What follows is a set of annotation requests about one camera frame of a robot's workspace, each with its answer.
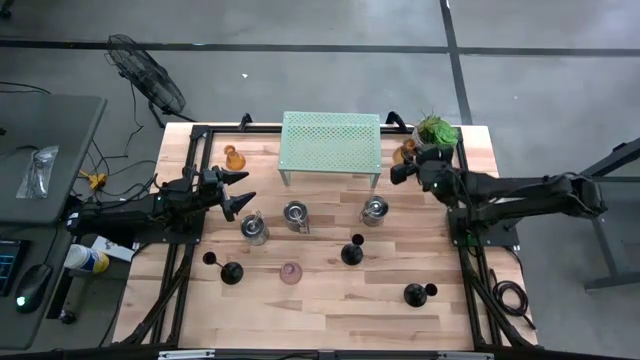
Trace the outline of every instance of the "butcher block tabletop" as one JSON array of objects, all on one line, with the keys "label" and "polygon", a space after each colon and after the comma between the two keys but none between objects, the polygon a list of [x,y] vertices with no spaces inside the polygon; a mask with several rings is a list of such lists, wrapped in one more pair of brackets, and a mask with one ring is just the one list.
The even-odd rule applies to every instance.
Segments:
[{"label": "butcher block tabletop", "polygon": [[[158,183],[179,178],[193,124],[169,123],[158,156]],[[469,169],[498,175],[489,130],[462,126]],[[451,246],[445,206],[423,193],[415,177],[389,181],[392,153],[407,135],[382,136],[382,175],[375,189],[367,175],[293,173],[291,186],[278,173],[280,134],[216,133],[210,165],[224,167],[225,145],[246,157],[249,177],[227,187],[229,195],[257,196],[226,222],[219,207],[206,215],[196,246],[180,335],[182,348],[471,350],[473,343],[457,250]],[[199,147],[197,164],[202,153]],[[359,221],[364,202],[382,196],[389,212],[379,227]],[[306,204],[311,233],[294,233],[283,218],[285,204]],[[250,246],[240,222],[259,210],[269,240]],[[345,265],[340,251],[351,236],[364,236],[364,259]],[[114,341],[128,336],[158,297],[168,246],[152,244],[135,257],[117,318]],[[220,280],[220,268],[202,256],[214,251],[219,262],[236,261],[244,277],[236,285]],[[487,262],[499,280],[524,287],[514,257],[487,248]],[[177,262],[182,258],[178,254]],[[303,276],[296,285],[280,280],[285,262],[297,262]],[[407,305],[409,283],[434,283],[438,294],[420,308]],[[505,296],[505,302],[514,299]],[[483,334],[490,341],[484,306],[477,298]],[[167,307],[163,337],[169,332],[173,303]],[[510,318],[530,342],[535,333],[522,318]]]}]

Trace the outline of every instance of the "gray floor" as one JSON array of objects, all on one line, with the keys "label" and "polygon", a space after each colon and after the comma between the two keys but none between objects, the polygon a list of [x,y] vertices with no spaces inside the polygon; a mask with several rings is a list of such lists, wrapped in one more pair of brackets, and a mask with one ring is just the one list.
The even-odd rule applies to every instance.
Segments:
[{"label": "gray floor", "polygon": [[[634,0],[449,2],[460,46],[640,46]],[[103,40],[121,32],[146,42],[446,45],[437,0],[18,0],[14,15],[0,23],[0,36]],[[152,55],[187,98],[186,114],[203,121],[238,121],[244,112],[273,122],[286,110],[397,110],[411,122],[434,111],[460,123],[448,55]],[[581,171],[640,135],[640,58],[463,56],[461,63],[474,124],[489,126],[502,176]],[[104,51],[0,49],[0,80],[107,98],[96,141],[109,155],[121,153],[135,129],[129,85]],[[112,170],[156,156],[162,132],[139,94],[138,108],[146,127],[130,159],[111,162]],[[142,165],[114,177],[108,190],[124,190],[151,171]],[[640,357],[640,285],[583,290],[585,281],[606,275],[590,223],[543,216],[518,231],[540,343]],[[98,344],[124,282],[79,285],[69,306],[80,321],[46,321],[32,351]]]}]

